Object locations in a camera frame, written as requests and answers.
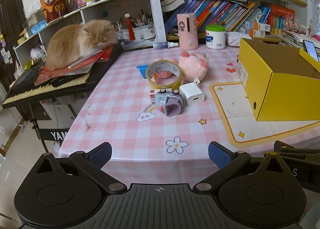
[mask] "pink plush toy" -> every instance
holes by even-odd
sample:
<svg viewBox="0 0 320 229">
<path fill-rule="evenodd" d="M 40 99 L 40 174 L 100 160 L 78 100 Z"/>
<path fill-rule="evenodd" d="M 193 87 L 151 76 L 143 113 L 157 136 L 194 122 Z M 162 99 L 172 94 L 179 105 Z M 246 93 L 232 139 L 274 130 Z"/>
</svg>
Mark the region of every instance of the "pink plush toy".
<svg viewBox="0 0 320 229">
<path fill-rule="evenodd" d="M 173 62 L 175 64 L 178 65 L 178 60 L 176 58 L 169 58 L 169 59 L 165 59 L 168 60 L 170 62 Z M 168 71 L 160 71 L 158 73 L 156 73 L 156 75 L 162 79 L 166 79 L 168 77 L 170 77 L 172 75 L 172 73 L 168 72 Z"/>
<path fill-rule="evenodd" d="M 182 51 L 179 58 L 179 67 L 182 69 L 183 78 L 186 81 L 193 82 L 195 77 L 201 81 L 208 70 L 208 58 L 205 54 L 196 55 Z"/>
</svg>

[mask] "metal screw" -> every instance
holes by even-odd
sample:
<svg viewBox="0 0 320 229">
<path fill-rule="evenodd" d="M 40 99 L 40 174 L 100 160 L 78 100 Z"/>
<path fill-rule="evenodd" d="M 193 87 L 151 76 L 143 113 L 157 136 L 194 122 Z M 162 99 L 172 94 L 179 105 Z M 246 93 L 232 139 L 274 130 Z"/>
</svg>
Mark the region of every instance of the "metal screw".
<svg viewBox="0 0 320 229">
<path fill-rule="evenodd" d="M 113 191 L 119 191 L 124 188 L 124 185 L 121 183 L 112 183 L 109 185 L 109 189 Z"/>
<path fill-rule="evenodd" d="M 208 183 L 199 183 L 198 185 L 196 185 L 196 188 L 201 191 L 207 191 L 211 189 L 211 185 Z"/>
</svg>

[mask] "blue gripper pad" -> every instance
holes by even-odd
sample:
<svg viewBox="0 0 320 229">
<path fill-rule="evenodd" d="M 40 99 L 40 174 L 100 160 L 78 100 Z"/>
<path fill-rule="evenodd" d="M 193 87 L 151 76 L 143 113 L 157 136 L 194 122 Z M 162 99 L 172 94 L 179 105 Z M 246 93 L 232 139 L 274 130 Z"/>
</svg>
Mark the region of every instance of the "blue gripper pad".
<svg viewBox="0 0 320 229">
<path fill-rule="evenodd" d="M 110 159 L 112 155 L 112 147 L 108 142 L 101 144 L 101 147 L 94 148 L 85 155 L 85 158 L 101 169 Z"/>
<path fill-rule="evenodd" d="M 218 168 L 223 168 L 232 161 L 232 156 L 217 145 L 210 143 L 208 148 L 209 158 Z"/>
</svg>

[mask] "gray ribbed plate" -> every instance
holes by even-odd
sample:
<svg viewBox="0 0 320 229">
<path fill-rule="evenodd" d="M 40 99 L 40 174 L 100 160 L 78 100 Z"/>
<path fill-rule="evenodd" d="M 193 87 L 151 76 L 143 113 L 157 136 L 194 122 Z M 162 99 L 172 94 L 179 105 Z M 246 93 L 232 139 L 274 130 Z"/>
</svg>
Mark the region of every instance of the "gray ribbed plate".
<svg viewBox="0 0 320 229">
<path fill-rule="evenodd" d="M 84 228 L 245 229 L 250 227 L 231 220 L 218 208 L 211 196 L 196 194 L 186 184 L 133 184 L 128 192 L 107 197 L 102 208 L 94 216 L 68 229 Z M 284 228 L 300 227 L 290 225 Z M 33 229 L 33 227 L 25 225 L 22 229 Z"/>
</svg>

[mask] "orange cat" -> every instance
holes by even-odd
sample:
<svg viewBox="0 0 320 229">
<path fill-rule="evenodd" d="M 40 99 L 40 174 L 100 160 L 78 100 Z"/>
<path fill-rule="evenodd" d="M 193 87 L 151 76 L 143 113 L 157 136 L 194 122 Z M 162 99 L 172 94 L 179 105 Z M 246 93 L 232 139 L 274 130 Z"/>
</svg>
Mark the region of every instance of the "orange cat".
<svg viewBox="0 0 320 229">
<path fill-rule="evenodd" d="M 49 41 L 46 67 L 51 71 L 61 69 L 117 42 L 118 38 L 110 21 L 93 20 L 84 25 L 63 27 Z"/>
</svg>

